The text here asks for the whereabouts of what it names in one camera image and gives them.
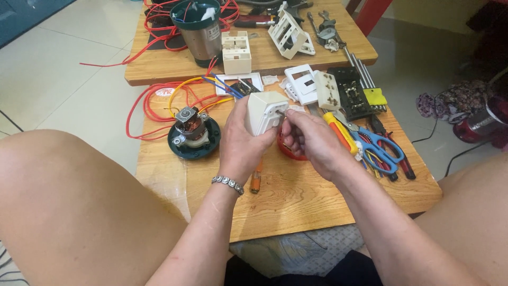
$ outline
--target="black shorts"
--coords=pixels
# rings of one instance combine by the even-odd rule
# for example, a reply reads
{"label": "black shorts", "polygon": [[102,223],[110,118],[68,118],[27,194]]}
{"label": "black shorts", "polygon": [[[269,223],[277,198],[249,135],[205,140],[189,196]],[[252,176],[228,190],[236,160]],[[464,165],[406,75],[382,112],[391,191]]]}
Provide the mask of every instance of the black shorts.
{"label": "black shorts", "polygon": [[351,250],[325,277],[286,274],[268,278],[235,255],[228,260],[224,285],[382,286],[383,284],[372,259]]}

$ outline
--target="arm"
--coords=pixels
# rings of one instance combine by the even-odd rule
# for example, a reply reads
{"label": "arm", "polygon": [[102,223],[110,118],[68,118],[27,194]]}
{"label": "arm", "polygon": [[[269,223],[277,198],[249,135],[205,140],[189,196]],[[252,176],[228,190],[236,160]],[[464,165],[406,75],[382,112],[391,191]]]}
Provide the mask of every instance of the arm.
{"label": "arm", "polygon": [[404,214],[323,120],[287,115],[284,142],[340,190],[385,285],[486,285]]}
{"label": "arm", "polygon": [[[252,137],[244,127],[248,97],[235,103],[220,140],[218,174],[244,185],[273,143],[275,128]],[[233,208],[239,194],[214,183],[173,250],[146,286],[224,284]]]}

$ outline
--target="hand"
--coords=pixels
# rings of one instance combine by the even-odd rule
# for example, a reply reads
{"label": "hand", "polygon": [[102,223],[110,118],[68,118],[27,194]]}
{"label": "hand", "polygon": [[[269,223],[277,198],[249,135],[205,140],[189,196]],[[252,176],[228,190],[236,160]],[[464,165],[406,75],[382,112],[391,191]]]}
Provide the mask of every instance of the hand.
{"label": "hand", "polygon": [[356,161],[342,146],[330,126],[319,117],[288,109],[282,123],[284,143],[296,156],[305,155],[325,180],[331,181],[342,161]]}
{"label": "hand", "polygon": [[229,114],[220,139],[219,175],[245,185],[248,178],[259,164],[263,153],[272,145],[277,136],[277,129],[271,128],[264,134],[252,136],[245,129],[247,112],[246,96],[237,100]]}

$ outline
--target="blue-handled scissors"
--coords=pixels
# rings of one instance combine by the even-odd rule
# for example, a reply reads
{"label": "blue-handled scissors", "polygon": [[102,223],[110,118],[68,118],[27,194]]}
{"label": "blue-handled scissors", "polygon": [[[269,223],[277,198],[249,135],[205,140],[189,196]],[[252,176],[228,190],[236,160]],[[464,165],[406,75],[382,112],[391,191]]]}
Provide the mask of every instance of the blue-handled scissors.
{"label": "blue-handled scissors", "polygon": [[[363,159],[366,162],[371,162],[367,156],[367,153],[365,152],[368,150],[372,152],[374,155],[376,155],[381,161],[385,162],[387,166],[390,168],[389,170],[385,170],[381,168],[381,166],[371,164],[374,169],[386,174],[395,173],[395,171],[398,169],[396,164],[404,159],[404,152],[397,144],[394,144],[391,140],[379,136],[375,133],[372,133],[363,127],[358,127],[358,125],[348,121],[344,116],[344,114],[342,114],[342,112],[340,111],[334,111],[333,115],[350,131],[351,137],[353,137],[355,141],[359,141],[362,144]],[[371,142],[383,141],[385,142],[385,144],[393,146],[393,148],[398,151],[399,157],[392,157],[388,152],[386,152],[383,148],[379,147],[377,144],[370,144],[368,142],[365,142],[365,140],[363,140],[362,136],[360,135],[369,138]]]}

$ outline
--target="wooden table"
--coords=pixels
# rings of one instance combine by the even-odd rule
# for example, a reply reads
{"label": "wooden table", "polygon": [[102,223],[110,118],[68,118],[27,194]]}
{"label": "wooden table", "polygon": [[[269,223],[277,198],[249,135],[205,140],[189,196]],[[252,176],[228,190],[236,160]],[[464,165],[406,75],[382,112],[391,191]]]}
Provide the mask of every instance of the wooden table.
{"label": "wooden table", "polygon": [[[247,14],[251,6],[240,6],[240,8],[241,14]],[[143,6],[134,36],[131,56],[139,52],[148,42],[149,33],[144,28],[145,10],[146,6]],[[236,31],[247,31],[249,35],[253,33],[259,35],[257,38],[250,39],[249,45],[252,55],[252,71],[260,72],[262,76],[284,75],[284,69],[303,64],[310,64],[313,69],[319,70],[326,70],[329,67],[350,66],[342,50],[331,53],[318,45],[316,35],[310,21],[307,20],[306,14],[310,11],[316,24],[319,25],[323,19],[318,16],[318,12],[322,10],[327,10],[330,13],[330,19],[337,20],[335,27],[341,39],[347,43],[349,51],[362,59],[365,65],[373,65],[377,60],[376,51],[338,0],[317,0],[314,1],[313,7],[299,11],[299,15],[305,19],[302,27],[312,37],[316,50],[315,55],[297,53],[292,60],[284,58],[268,35],[267,28],[236,28],[232,25],[232,35],[235,35]],[[218,74],[224,73],[222,65],[212,71]],[[206,69],[196,65],[188,49],[179,52],[170,52],[165,49],[147,50],[139,58],[127,64],[125,79],[130,85],[136,86],[183,81],[201,76],[205,72]]]}
{"label": "wooden table", "polygon": [[[192,88],[198,97],[214,93],[214,87],[207,83]],[[265,87],[265,91],[284,94],[277,84]],[[182,93],[175,96],[173,106],[185,106]],[[167,109],[164,109],[168,98],[156,95],[152,98],[153,109],[161,116],[168,116]],[[232,107],[233,101],[229,101],[210,108],[209,114],[222,128]],[[428,210],[441,199],[441,189],[391,111],[380,115],[379,119],[387,130],[394,132],[393,138],[406,153],[417,176],[411,181],[399,171],[398,181],[393,183],[385,177],[380,180],[381,184],[404,212]],[[356,124],[365,125],[365,120],[358,120]],[[143,133],[162,126],[164,124],[145,118]],[[263,167],[260,192],[254,195],[247,191],[238,199],[233,213],[231,242],[354,222],[340,192],[332,183],[322,179],[310,162],[289,159],[274,143],[263,156]],[[163,138],[141,142],[136,177],[157,194],[171,213],[189,220],[218,168],[218,150],[207,158],[186,161],[176,157]]]}

